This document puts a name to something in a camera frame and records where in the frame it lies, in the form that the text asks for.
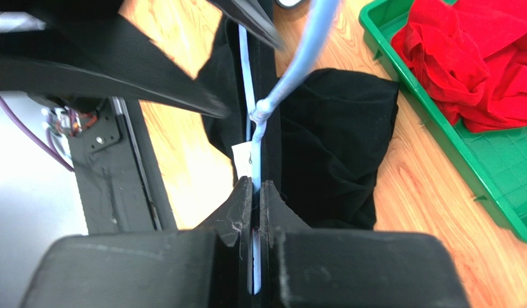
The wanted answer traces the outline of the blue wire hanger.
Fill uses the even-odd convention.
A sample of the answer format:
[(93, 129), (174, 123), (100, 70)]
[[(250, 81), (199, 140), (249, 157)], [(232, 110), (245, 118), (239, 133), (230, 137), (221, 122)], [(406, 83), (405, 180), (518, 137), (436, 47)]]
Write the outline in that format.
[(267, 128), (267, 120), (278, 105), (306, 79), (310, 69), (316, 64), (328, 38), (338, 6), (338, 1), (310, 2), (309, 17), (294, 59), (270, 94), (259, 101), (255, 99), (251, 64), (249, 63), (247, 30), (241, 25), (238, 27), (242, 80), (247, 107), (246, 141), (242, 146), (251, 149), (249, 162), (251, 163), (253, 201), (257, 209), (260, 208), (262, 139)]

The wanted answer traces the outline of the black t shirt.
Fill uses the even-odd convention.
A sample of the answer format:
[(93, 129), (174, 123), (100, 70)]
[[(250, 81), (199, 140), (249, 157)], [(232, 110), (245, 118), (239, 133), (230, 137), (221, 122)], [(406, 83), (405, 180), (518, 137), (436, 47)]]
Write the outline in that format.
[[(256, 94), (277, 82), (274, 51), (249, 38)], [(212, 146), (233, 159), (246, 140), (246, 103), (238, 24), (223, 17), (212, 52), (196, 80), (216, 94), (229, 117), (202, 116)], [(392, 139), (399, 83), (339, 69), (318, 69), (267, 122), (262, 181), (271, 180), (285, 203), (314, 228), (372, 230), (378, 168)]]

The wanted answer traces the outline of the green plastic tray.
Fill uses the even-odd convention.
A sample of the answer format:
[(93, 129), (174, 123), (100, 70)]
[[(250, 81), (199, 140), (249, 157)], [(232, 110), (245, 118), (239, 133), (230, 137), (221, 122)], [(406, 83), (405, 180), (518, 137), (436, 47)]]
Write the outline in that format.
[(451, 126), (390, 41), (407, 23), (412, 1), (372, 1), (359, 14), (364, 42), (400, 84), (407, 102), (495, 224), (527, 243), (527, 127), (471, 133)]

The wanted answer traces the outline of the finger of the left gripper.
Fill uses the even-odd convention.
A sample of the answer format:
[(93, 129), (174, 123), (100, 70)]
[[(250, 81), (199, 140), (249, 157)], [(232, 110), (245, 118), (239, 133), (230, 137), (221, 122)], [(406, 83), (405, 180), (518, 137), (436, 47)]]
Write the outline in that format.
[(283, 40), (258, 1), (209, 0), (209, 3), (274, 49), (282, 49)]
[(0, 33), (0, 91), (123, 97), (213, 117), (228, 108), (119, 14), (120, 1), (0, 1), (44, 30)]

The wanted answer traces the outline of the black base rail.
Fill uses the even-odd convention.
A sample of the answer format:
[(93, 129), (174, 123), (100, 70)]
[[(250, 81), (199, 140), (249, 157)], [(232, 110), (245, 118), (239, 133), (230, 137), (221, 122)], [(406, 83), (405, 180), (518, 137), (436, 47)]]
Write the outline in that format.
[(138, 101), (29, 98), (67, 138), (89, 234), (178, 229)]

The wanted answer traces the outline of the red t shirt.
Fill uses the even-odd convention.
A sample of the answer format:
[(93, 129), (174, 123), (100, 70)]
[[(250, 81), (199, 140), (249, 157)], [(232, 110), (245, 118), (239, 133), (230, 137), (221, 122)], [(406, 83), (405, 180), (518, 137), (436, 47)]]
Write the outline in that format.
[(527, 126), (527, 1), (415, 1), (391, 44), (450, 124)]

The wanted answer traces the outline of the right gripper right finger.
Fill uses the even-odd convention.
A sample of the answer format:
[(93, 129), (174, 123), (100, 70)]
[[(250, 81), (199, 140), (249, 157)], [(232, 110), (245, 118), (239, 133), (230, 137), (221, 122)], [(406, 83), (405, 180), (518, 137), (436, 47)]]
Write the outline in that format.
[(468, 307), (445, 246), (412, 232), (311, 228), (260, 190), (262, 307)]

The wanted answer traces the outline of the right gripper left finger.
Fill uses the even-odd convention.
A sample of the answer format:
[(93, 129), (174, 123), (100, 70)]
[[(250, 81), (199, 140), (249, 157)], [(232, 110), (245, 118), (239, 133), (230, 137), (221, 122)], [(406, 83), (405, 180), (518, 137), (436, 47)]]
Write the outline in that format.
[(21, 307), (251, 307), (252, 192), (251, 179), (240, 178), (192, 230), (61, 238)]

